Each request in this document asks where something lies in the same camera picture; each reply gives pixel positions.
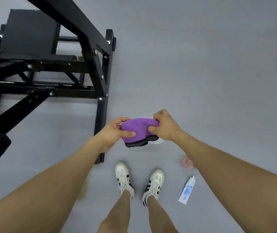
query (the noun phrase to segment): black metal frame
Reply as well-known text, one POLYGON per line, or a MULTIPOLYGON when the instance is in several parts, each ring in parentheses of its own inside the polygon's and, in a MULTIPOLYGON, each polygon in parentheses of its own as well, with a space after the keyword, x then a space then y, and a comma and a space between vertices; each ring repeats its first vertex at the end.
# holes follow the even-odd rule
MULTIPOLYGON (((106 123, 110 71, 116 38, 113 30, 107 29, 105 38, 83 14, 73 0, 28 0, 59 24, 63 25, 76 37, 57 36, 55 40, 79 42, 83 57, 74 55, 23 55, 0 50, 0 95, 26 94, 27 96, 0 115, 0 140, 3 135, 31 113, 49 96, 97 99, 97 111, 94 134, 97 134, 106 123), (102 64, 98 53, 102 54, 102 64), (34 81, 35 72, 64 72, 73 83, 55 83, 34 81), (72 73, 80 73, 79 79, 72 73), (84 86, 85 74, 88 73, 93 86, 84 86), (7 82, 4 78, 18 74, 24 82, 7 82)), ((0 28, 0 46, 6 34, 6 25, 0 28)), ((96 164, 104 161, 100 154, 96 164)))

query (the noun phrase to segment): toothpaste tube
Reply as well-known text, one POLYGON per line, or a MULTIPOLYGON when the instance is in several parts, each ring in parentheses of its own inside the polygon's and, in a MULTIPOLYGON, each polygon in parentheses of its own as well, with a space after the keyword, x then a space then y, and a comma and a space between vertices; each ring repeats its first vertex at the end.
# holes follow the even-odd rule
POLYGON ((195 185, 195 177, 192 176, 191 178, 189 178, 189 180, 187 181, 187 184, 185 185, 185 188, 182 192, 182 194, 179 197, 179 202, 181 202, 182 204, 187 204, 187 200, 190 196, 190 193, 192 191, 193 186, 195 185))

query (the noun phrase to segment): person's left hand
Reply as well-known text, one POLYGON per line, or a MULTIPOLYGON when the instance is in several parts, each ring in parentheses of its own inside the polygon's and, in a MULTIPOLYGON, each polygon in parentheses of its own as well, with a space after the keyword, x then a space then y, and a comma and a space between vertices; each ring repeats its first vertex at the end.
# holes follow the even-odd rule
POLYGON ((130 120, 130 118, 119 117, 106 124, 106 126, 94 136, 94 139, 100 142, 100 153, 108 151, 121 137, 135 137, 136 133, 131 131, 121 131, 121 122, 130 120))

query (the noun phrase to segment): pink object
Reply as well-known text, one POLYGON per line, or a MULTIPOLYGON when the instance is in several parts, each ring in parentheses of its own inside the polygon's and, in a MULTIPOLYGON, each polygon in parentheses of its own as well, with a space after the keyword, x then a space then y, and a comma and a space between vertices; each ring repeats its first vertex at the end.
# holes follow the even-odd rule
POLYGON ((194 168, 193 162, 187 156, 183 159, 183 165, 186 168, 194 168))

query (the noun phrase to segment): white sneaker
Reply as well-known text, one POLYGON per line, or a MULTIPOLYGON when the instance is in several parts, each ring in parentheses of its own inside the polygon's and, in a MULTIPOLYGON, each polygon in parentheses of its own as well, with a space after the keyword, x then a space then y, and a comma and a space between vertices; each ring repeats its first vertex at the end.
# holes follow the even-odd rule
POLYGON ((143 194, 143 204, 147 207, 147 198, 153 195, 156 200, 158 199, 159 192, 164 182, 164 173, 162 169, 157 168, 151 175, 150 180, 147 184, 146 190, 143 194))
POLYGON ((134 197, 134 188, 130 181, 129 168, 125 162, 121 161, 121 162, 117 163, 116 168, 115 168, 115 174, 116 174, 117 180, 119 182, 119 189, 121 190, 121 194, 123 193, 123 191, 125 189, 127 189, 131 195, 130 200, 132 200, 134 197))

